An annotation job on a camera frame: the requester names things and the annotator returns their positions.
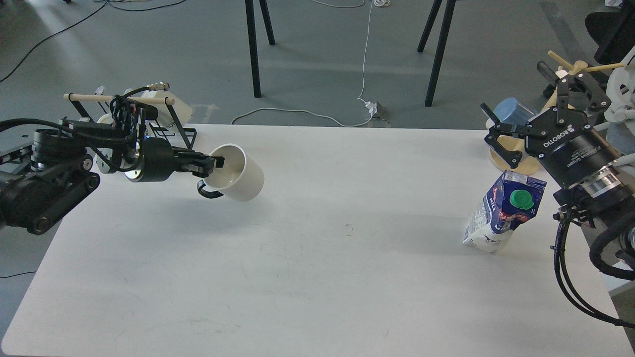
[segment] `green cap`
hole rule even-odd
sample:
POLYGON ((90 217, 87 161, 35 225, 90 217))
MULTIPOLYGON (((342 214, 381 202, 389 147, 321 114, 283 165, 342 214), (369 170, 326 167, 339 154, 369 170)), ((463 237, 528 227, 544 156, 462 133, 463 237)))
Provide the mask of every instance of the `green cap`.
POLYGON ((515 190, 509 196, 509 202, 512 206, 521 210, 528 210, 533 207, 533 197, 527 190, 515 190))

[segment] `black cable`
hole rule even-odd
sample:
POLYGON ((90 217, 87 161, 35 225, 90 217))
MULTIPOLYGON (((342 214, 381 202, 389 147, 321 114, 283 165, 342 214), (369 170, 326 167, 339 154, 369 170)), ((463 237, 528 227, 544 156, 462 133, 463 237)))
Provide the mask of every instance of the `black cable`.
POLYGON ((124 9, 124 8, 118 8, 117 6, 114 6, 111 3, 123 3, 123 2, 132 2, 132 1, 113 1, 113 0, 105 0, 105 3, 110 5, 111 7, 117 9, 117 10, 121 10, 121 11, 130 11, 130 12, 138 12, 138 11, 150 11, 150 10, 156 10, 156 9, 161 9, 161 8, 167 8, 169 6, 174 6, 174 5, 178 5, 181 3, 184 3, 186 0, 181 0, 181 1, 177 1, 173 4, 167 4, 167 5, 161 5, 161 6, 156 6, 154 8, 147 8, 147 9, 137 9, 137 10, 131 10, 131 9, 124 9))
MULTIPOLYGON (((92 140, 106 140, 106 141, 113 142, 114 144, 127 144, 127 143, 130 142, 129 138, 113 139, 113 138, 95 137, 93 135, 78 133, 75 130, 67 128, 64 125, 51 123, 51 122, 46 121, 46 120, 32 119, 32 118, 16 118, 16 119, 9 119, 9 120, 5 120, 5 121, 0 121, 0 133, 2 131, 7 130, 7 129, 14 128, 16 126, 32 125, 32 124, 50 126, 52 128, 56 128, 58 130, 64 131, 65 133, 70 133, 73 136, 83 137, 83 138, 92 139, 92 140)), ((110 168, 116 169, 119 172, 132 171, 138 166, 139 159, 137 158, 137 160, 135 161, 136 165, 134 167, 122 169, 122 168, 118 167, 118 165, 115 165, 113 162, 111 162, 110 159, 107 158, 106 155, 104 155, 101 151, 99 151, 99 149, 92 142, 86 141, 86 145, 90 149, 95 151, 95 154, 97 156, 99 156, 99 158, 102 159, 104 161, 104 163, 106 163, 106 165, 108 165, 110 168)))
POLYGON ((573 287, 573 284, 571 283, 571 279, 566 271, 566 262, 565 262, 566 232, 568 231, 568 227, 569 227, 569 221, 560 223, 560 226, 558 227, 558 233, 556 234, 556 244, 552 247, 554 249, 554 270, 556 273, 556 280, 558 281, 558 286, 560 287, 560 290, 562 290, 562 293, 565 295, 567 300, 569 300, 569 302, 572 305, 574 305, 578 310, 582 311, 583 313, 593 318, 596 318, 598 320, 612 323, 613 325, 616 325, 616 326, 635 328, 635 323, 630 323, 630 322, 621 320, 619 318, 611 317, 595 309, 588 302, 586 302, 580 296, 580 294, 576 291, 576 289, 573 287), (571 296, 569 291, 566 289, 565 283, 563 282, 562 275, 565 277, 565 280, 567 282, 569 289, 571 290, 571 293, 574 294, 574 296, 576 296, 576 298, 579 300, 579 303, 578 303, 578 300, 575 300, 571 296))
POLYGON ((72 29, 73 27, 75 27, 75 26, 77 26, 77 25, 81 24, 82 22, 86 21, 86 20, 87 20, 87 19, 89 19, 91 16, 93 16, 94 14, 98 13, 101 9, 103 9, 103 8, 106 6, 106 4, 108 4, 108 3, 104 3, 104 4, 102 5, 102 7, 100 7, 100 8, 99 8, 99 9, 97 9, 97 10, 95 10, 92 14, 88 15, 87 17, 84 17, 82 20, 80 20, 80 21, 78 21, 78 22, 74 23, 73 25, 68 26, 68 27, 67 27, 67 28, 65 28, 64 30, 58 31, 58 32, 56 32, 56 33, 54 33, 54 34, 52 34, 52 35, 48 36, 47 38, 43 39, 42 41, 38 42, 35 46, 33 46, 33 48, 31 48, 31 49, 29 50, 29 52, 27 52, 27 54, 26 54, 26 55, 22 58, 22 60, 18 63, 18 65, 16 65, 16 66, 15 66, 15 68, 14 68, 11 72, 9 72, 9 74, 7 74, 4 78, 0 79, 0 83, 4 82, 7 78, 9 78, 9 77, 10 77, 10 76, 11 76, 11 75, 12 75, 12 74, 13 74, 13 73, 14 73, 14 72, 18 69, 18 67, 20 67, 20 66, 22 65, 22 62, 24 62, 24 60, 26 60, 26 59, 27 59, 27 57, 31 54, 31 52, 33 52, 33 50, 35 50, 35 49, 36 49, 36 48, 37 48, 40 44, 43 44, 43 43, 44 43, 46 40, 48 40, 49 38, 51 38, 51 37, 53 37, 53 36, 55 36, 55 35, 57 35, 57 34, 61 34, 62 32, 66 31, 66 30, 72 29))
POLYGON ((0 276, 0 278, 12 278, 14 276, 19 276, 19 275, 24 275, 24 274, 33 274, 35 273, 34 271, 27 271, 26 273, 20 273, 20 274, 14 274, 14 275, 7 275, 7 276, 0 276))
POLYGON ((65 133, 73 134, 73 136, 76 136, 76 137, 81 137, 81 138, 90 139, 90 140, 103 140, 103 141, 106 141, 106 142, 112 142, 113 144, 127 144, 128 142, 130 142, 130 139, 128 139, 128 138, 122 138, 122 139, 102 138, 102 137, 96 137, 96 136, 89 135, 89 134, 78 133, 75 130, 70 129, 70 128, 64 126, 64 125, 51 123, 50 121, 46 121, 46 120, 42 120, 42 119, 33 119, 33 118, 15 118, 15 119, 9 119, 9 120, 5 120, 5 121, 0 121, 0 133, 5 131, 5 130, 7 130, 7 129, 11 129, 11 128, 14 128, 14 127, 20 126, 20 125, 45 125, 45 126, 50 126, 52 128, 55 128, 55 129, 58 129, 58 130, 62 130, 65 133))
POLYGON ((135 94, 137 94, 137 93, 140 93, 140 92, 142 92, 142 91, 146 91, 146 90, 149 90, 149 89, 150 89, 150 88, 148 88, 148 87, 141 87, 141 88, 137 88, 136 90, 131 90, 131 91, 129 91, 128 93, 125 93, 125 94, 123 95, 123 97, 124 97, 124 98, 128 98, 128 97, 130 97, 131 95, 135 95, 135 94))

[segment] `white cable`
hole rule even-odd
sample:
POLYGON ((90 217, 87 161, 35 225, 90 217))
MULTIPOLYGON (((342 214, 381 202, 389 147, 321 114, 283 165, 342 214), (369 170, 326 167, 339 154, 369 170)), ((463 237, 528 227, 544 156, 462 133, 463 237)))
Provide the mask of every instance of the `white cable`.
POLYGON ((373 5, 380 8, 385 8, 386 6, 391 5, 391 0, 373 0, 373 5))
POLYGON ((258 108, 258 109, 252 110, 249 113, 245 113, 243 115, 235 117, 234 119, 232 119, 231 123, 229 123, 229 124, 233 125, 238 119, 246 117, 246 116, 248 116, 250 114, 253 114, 253 113, 259 112, 259 111, 303 112, 303 113, 308 113, 308 114, 311 114, 311 115, 319 116, 321 118, 331 119, 332 121, 336 122, 337 125, 343 126, 345 128, 354 128, 356 126, 362 126, 362 125, 365 125, 366 123, 368 123, 370 121, 370 119, 372 119, 372 118, 368 118, 368 120, 366 120, 364 123, 360 123, 360 124, 346 125, 346 124, 340 123, 339 121, 337 121, 337 119, 335 119, 333 117, 326 116, 326 115, 321 115, 321 114, 316 114, 314 112, 310 112, 310 111, 307 111, 307 110, 304 110, 304 109, 258 108))
MULTIPOLYGON (((314 3, 318 3, 318 4, 322 4, 322 5, 326 5, 326 6, 330 6, 332 8, 358 8, 362 5, 364 5, 365 0, 362 1, 361 4, 359 5, 355 5, 355 6, 335 6, 335 5, 331 5, 331 4, 326 4, 326 3, 322 3, 318 0, 311 0, 314 3)), ((372 0, 373 1, 373 5, 378 6, 380 8, 386 7, 386 6, 390 6, 391 5, 391 0, 372 0)), ((365 100, 363 100, 361 98, 361 95, 364 93, 364 88, 366 87, 366 81, 364 79, 364 72, 366 70, 366 53, 368 51, 368 38, 370 37, 370 15, 373 13, 373 6, 370 7, 370 10, 368 11, 368 26, 366 28, 366 44, 364 46, 364 62, 361 65, 361 91, 359 92, 358 95, 358 99, 361 100, 364 105, 368 105, 370 104, 370 102, 367 102, 365 100)), ((305 109, 282 109, 282 108, 258 108, 258 109, 254 109, 248 113, 245 113, 243 115, 237 116, 234 119, 232 119, 232 121, 229 123, 230 125, 233 125, 238 119, 240 118, 244 118, 248 115, 251 115, 255 112, 259 112, 259 111, 281 111, 281 112, 304 112, 304 113, 308 113, 317 117, 321 117, 321 118, 326 118, 326 119, 331 119, 332 121, 336 122, 337 125, 339 126, 343 126, 345 128, 354 128, 356 126, 362 126, 362 125, 366 125, 369 121, 371 121, 371 119, 373 119, 372 115, 369 115, 368 120, 366 120, 364 123, 359 123, 359 124, 354 124, 354 125, 346 125, 346 124, 342 124, 340 123, 337 119, 331 117, 331 116, 326 116, 326 115, 322 115, 322 114, 316 114, 314 112, 311 111, 307 111, 305 109)))
POLYGON ((361 64, 361 91, 359 92, 358 99, 366 103, 365 100, 361 98, 361 95, 364 93, 364 87, 366 87, 366 81, 364 80, 364 71, 366 70, 366 51, 368 51, 368 38, 370 37, 370 14, 373 13, 373 7, 370 7, 368 11, 368 28, 366 29, 366 46, 364 46, 364 62, 361 64))
POLYGON ((318 4, 322 4, 322 5, 326 5, 329 6, 331 8, 340 8, 340 9, 352 9, 352 8, 358 8, 360 6, 364 6, 364 3, 366 2, 366 0, 361 0, 361 4, 359 5, 353 5, 353 6, 338 6, 338 5, 331 5, 331 4, 326 4, 326 3, 322 3, 321 1, 318 0, 311 0, 314 3, 318 3, 318 4))
MULTIPOLYGON (((323 2, 318 1, 318 0, 311 0, 311 1, 313 1, 314 3, 318 3, 318 4, 329 6, 331 8, 339 8, 339 9, 358 8, 360 6, 364 6, 364 3, 366 2, 366 0, 362 0, 361 4, 359 4, 359 5, 339 6, 339 5, 331 5, 331 4, 323 3, 323 2)), ((383 8, 383 7, 391 5, 391 0, 372 0, 372 1, 373 1, 373 5, 378 6, 380 8, 383 8)))

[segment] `screw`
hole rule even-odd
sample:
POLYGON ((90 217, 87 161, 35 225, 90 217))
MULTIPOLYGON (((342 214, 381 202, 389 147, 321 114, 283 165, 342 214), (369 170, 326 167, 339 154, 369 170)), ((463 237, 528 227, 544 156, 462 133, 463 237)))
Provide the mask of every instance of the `screw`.
POLYGON ((84 170, 88 171, 91 167, 93 167, 93 160, 84 159, 84 161, 81 163, 81 166, 84 170))
POLYGON ((99 177, 96 177, 96 176, 91 177, 90 180, 88 180, 88 182, 86 183, 86 185, 88 186, 89 189, 97 188, 97 186, 99 186, 99 177))
POLYGON ((51 220, 46 217, 40 217, 37 219, 37 222, 34 228, 36 232, 44 233, 48 231, 50 227, 51 227, 51 220))

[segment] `cable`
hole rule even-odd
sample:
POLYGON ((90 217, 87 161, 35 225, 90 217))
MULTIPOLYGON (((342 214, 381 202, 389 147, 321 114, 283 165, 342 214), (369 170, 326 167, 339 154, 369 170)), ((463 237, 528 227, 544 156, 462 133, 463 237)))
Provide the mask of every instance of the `cable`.
POLYGON ((339 8, 339 9, 352 9, 352 8, 358 8, 358 7, 360 7, 360 6, 364 6, 364 3, 366 2, 366 0, 362 0, 362 1, 361 1, 361 4, 359 4, 359 5, 352 5, 352 6, 339 6, 339 5, 331 5, 331 4, 322 3, 321 1, 318 1, 318 0, 311 0, 311 1, 313 1, 314 3, 318 3, 318 4, 322 4, 322 5, 328 6, 328 7, 330 7, 330 8, 339 8))
MULTIPOLYGON (((335 6, 335 5, 325 4, 325 3, 322 3, 322 2, 317 1, 317 0, 311 0, 311 1, 313 1, 315 3, 318 3, 318 4, 331 6, 333 8, 357 8, 357 7, 360 7, 360 6, 364 5, 364 1, 362 1, 361 4, 355 5, 355 6, 335 6)), ((378 7, 386 7, 386 6, 390 6, 391 0, 373 0, 373 4, 375 6, 378 6, 378 7)), ((358 99, 361 100, 365 105, 368 105, 369 102, 363 100, 361 98, 361 95, 364 93, 364 88, 366 87, 366 81, 364 79, 364 72, 366 70, 366 53, 368 52, 368 38, 370 37, 370 15, 372 14, 373 7, 374 6, 370 6, 370 10, 368 11, 368 26, 367 26, 367 29, 366 29, 366 44, 364 46, 364 61, 362 62, 362 67, 361 67, 361 83, 362 83, 362 85, 361 85, 361 91, 359 92, 359 95, 358 95, 358 99)), ((357 126, 366 125, 366 124, 368 124, 369 121, 371 121, 371 119, 373 119, 372 116, 369 116, 368 120, 366 120, 363 123, 359 123, 359 124, 355 124, 355 125, 345 125, 345 124, 342 124, 337 119, 335 119, 335 118, 333 118, 331 116, 316 114, 316 113, 313 113, 311 111, 307 111, 305 109, 258 108, 258 109, 255 109, 255 110, 251 111, 251 112, 248 112, 248 113, 245 113, 243 115, 235 117, 230 122, 230 125, 233 125, 238 119, 246 117, 246 116, 248 116, 250 114, 253 114, 255 112, 258 112, 258 111, 304 112, 304 113, 308 113, 308 114, 311 114, 311 115, 314 115, 314 116, 318 116, 318 117, 321 117, 321 118, 331 119, 332 121, 336 122, 337 125, 343 126, 345 128, 354 128, 354 127, 357 127, 357 126)))
POLYGON ((588 302, 586 302, 577 290, 573 287, 573 283, 569 277, 569 274, 566 270, 566 262, 565 262, 565 245, 566 245, 566 233, 569 228, 569 223, 571 221, 569 219, 565 219, 564 222, 560 222, 560 226, 558 227, 558 232, 556 234, 556 243, 552 246, 554 250, 554 270, 556 273, 556 280, 558 281, 558 286, 560 290, 565 295, 567 300, 574 305, 578 310, 583 313, 596 318, 598 320, 612 323, 616 326, 635 328, 635 323, 630 323, 619 318, 611 317, 601 311, 592 307, 588 302), (571 293, 575 296, 575 299, 571 296, 571 293, 566 289, 565 283, 563 282, 563 277, 566 281, 568 288, 571 290, 571 293))
POLYGON ((22 65, 22 62, 24 62, 24 60, 27 59, 27 57, 31 54, 31 52, 33 52, 33 50, 35 50, 40 44, 43 44, 46 40, 48 40, 49 38, 57 35, 57 34, 61 34, 62 32, 72 29, 73 27, 81 24, 82 22, 86 21, 87 19, 89 19, 91 16, 93 16, 94 14, 98 13, 101 9, 103 9, 106 6, 107 3, 104 3, 99 9, 95 10, 92 14, 88 15, 87 17, 84 17, 82 20, 74 23, 71 26, 68 26, 67 28, 65 28, 64 30, 58 31, 50 36, 48 36, 47 38, 43 39, 42 41, 38 42, 35 46, 33 46, 29 52, 27 52, 27 54, 22 58, 22 60, 15 66, 15 68, 9 72, 9 74, 7 74, 4 78, 0 79, 0 83, 4 82, 7 78, 9 78, 17 69, 18 67, 20 67, 22 65))
POLYGON ((112 142, 113 144, 127 144, 130 141, 129 139, 126 139, 126 138, 122 138, 122 139, 102 138, 102 137, 96 137, 96 136, 93 136, 93 135, 78 133, 75 130, 70 129, 70 128, 64 126, 64 125, 51 123, 50 121, 46 121, 46 120, 32 119, 32 118, 16 118, 16 119, 9 119, 9 120, 5 120, 5 121, 0 121, 0 133, 2 131, 5 131, 7 129, 11 129, 11 128, 14 128, 14 127, 20 126, 20 125, 45 125, 45 126, 50 126, 52 128, 55 128, 55 129, 58 129, 58 130, 62 130, 65 133, 73 134, 73 135, 75 135, 77 137, 83 137, 83 138, 87 138, 87 139, 91 139, 91 140, 104 140, 104 141, 112 142))
POLYGON ((20 273, 20 274, 14 274, 14 275, 7 275, 7 276, 0 276, 0 278, 12 278, 14 276, 19 276, 19 275, 24 275, 24 274, 33 274, 35 273, 34 271, 27 271, 26 273, 20 273))
POLYGON ((358 99, 366 103, 365 100, 361 98, 361 95, 364 93, 364 88, 366 87, 366 81, 364 80, 364 72, 366 70, 366 52, 368 51, 368 38, 370 37, 370 14, 373 12, 373 7, 370 7, 368 11, 368 28, 366 30, 366 45, 364 46, 364 62, 361 64, 361 91, 359 92, 358 99))
POLYGON ((114 6, 113 4, 111 4, 111 3, 130 3, 130 2, 132 2, 132 1, 113 1, 113 0, 102 0, 102 1, 105 1, 104 5, 108 4, 108 5, 110 5, 111 7, 115 8, 115 9, 117 9, 117 10, 121 10, 121 11, 130 11, 130 12, 139 12, 139 11, 150 11, 150 10, 156 10, 156 9, 167 8, 167 7, 170 7, 170 6, 174 6, 174 5, 182 4, 182 3, 184 3, 186 0, 180 0, 180 1, 177 1, 177 2, 175 2, 175 3, 173 3, 173 4, 167 4, 167 5, 156 6, 156 7, 154 7, 154 8, 137 9, 137 10, 131 10, 131 9, 118 8, 117 6, 114 6))
POLYGON ((345 124, 340 123, 339 121, 337 121, 337 119, 335 119, 333 117, 326 116, 326 115, 321 115, 321 114, 316 114, 314 112, 310 112, 310 111, 307 111, 307 110, 304 110, 304 109, 258 108, 258 109, 255 109, 255 110, 249 112, 249 113, 245 113, 243 115, 235 117, 234 119, 232 119, 231 123, 229 123, 229 124, 233 125, 238 119, 246 117, 246 116, 248 116, 250 114, 253 114, 253 113, 259 112, 259 111, 303 112, 303 113, 308 113, 308 114, 311 114, 311 115, 319 116, 321 118, 331 119, 332 121, 336 122, 337 125, 343 126, 345 128, 354 128, 356 126, 362 126, 362 125, 365 125, 366 123, 368 123, 370 121, 370 119, 372 119, 372 118, 368 118, 368 120, 366 120, 364 123, 360 123, 360 124, 345 125, 345 124))
MULTIPOLYGON (((5 121, 0 121, 0 133, 2 131, 7 130, 7 129, 14 128, 16 126, 29 125, 29 124, 50 126, 52 128, 64 131, 65 133, 70 133, 70 134, 72 134, 73 136, 76 136, 76 137, 83 137, 83 138, 87 138, 87 139, 91 139, 91 140, 104 140, 104 141, 112 142, 113 144, 128 144, 130 142, 130 138, 113 139, 113 138, 96 137, 96 136, 93 136, 93 135, 78 133, 75 130, 67 128, 64 125, 51 123, 51 122, 46 121, 46 120, 32 119, 32 118, 16 118, 16 119, 9 119, 9 120, 5 120, 5 121)), ((106 163, 106 165, 108 165, 110 168, 116 169, 119 172, 132 171, 138 166, 139 160, 137 158, 137 160, 135 161, 135 164, 133 166, 131 166, 129 168, 122 169, 122 168, 118 167, 117 165, 115 165, 113 162, 111 162, 110 159, 106 157, 106 155, 104 155, 101 151, 99 151, 99 149, 97 148, 97 146, 95 146, 95 144, 93 144, 90 141, 86 141, 85 144, 86 144, 87 147, 89 147, 90 149, 95 151, 95 154, 97 156, 99 156, 99 158, 102 159, 104 161, 104 163, 106 163)), ((139 148, 139 150, 140 150, 139 152, 140 153, 141 153, 141 149, 142 149, 142 144, 140 144, 140 148, 139 148)))
MULTIPOLYGON (((352 8, 358 8, 360 6, 364 6, 365 0, 362 0, 361 4, 359 5, 352 5, 352 6, 339 6, 339 5, 331 5, 331 4, 326 4, 323 3, 321 1, 318 0, 311 0, 314 3, 318 3, 318 4, 322 4, 325 6, 329 6, 331 8, 339 8, 339 9, 352 9, 352 8)), ((386 6, 390 6, 391 4, 391 0, 373 0, 373 5, 378 6, 380 8, 386 7, 386 6)))

